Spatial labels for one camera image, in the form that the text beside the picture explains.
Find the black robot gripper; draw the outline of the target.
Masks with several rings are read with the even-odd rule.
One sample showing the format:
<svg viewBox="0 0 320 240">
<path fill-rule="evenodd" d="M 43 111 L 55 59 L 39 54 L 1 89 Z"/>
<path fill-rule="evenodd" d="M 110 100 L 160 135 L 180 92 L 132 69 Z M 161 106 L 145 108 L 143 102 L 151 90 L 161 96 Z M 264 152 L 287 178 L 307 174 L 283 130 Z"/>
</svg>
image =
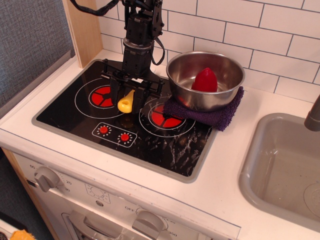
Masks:
<svg viewBox="0 0 320 240">
<path fill-rule="evenodd" d="M 132 113 L 138 114 L 146 104 L 149 96 L 159 97 L 162 94 L 164 81 L 151 71 L 154 44 L 124 45 L 123 61 L 104 59 L 101 76 L 109 78 L 111 100 L 116 106 L 125 96 L 126 88 L 134 91 Z"/>
</svg>

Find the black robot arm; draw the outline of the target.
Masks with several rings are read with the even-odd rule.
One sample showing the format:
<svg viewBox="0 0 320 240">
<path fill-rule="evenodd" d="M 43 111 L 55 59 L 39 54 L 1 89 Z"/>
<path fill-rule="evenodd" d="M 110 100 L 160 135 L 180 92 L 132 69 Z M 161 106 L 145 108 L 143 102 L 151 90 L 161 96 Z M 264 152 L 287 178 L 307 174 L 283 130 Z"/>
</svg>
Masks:
<svg viewBox="0 0 320 240">
<path fill-rule="evenodd" d="M 104 59 L 103 78 L 110 83 L 111 100 L 116 105 L 133 90 L 132 114 L 140 112 L 149 96 L 159 98 L 164 81 L 151 71 L 155 63 L 154 44 L 159 43 L 164 23 L 161 0 L 124 0 L 126 36 L 122 61 Z"/>
</svg>

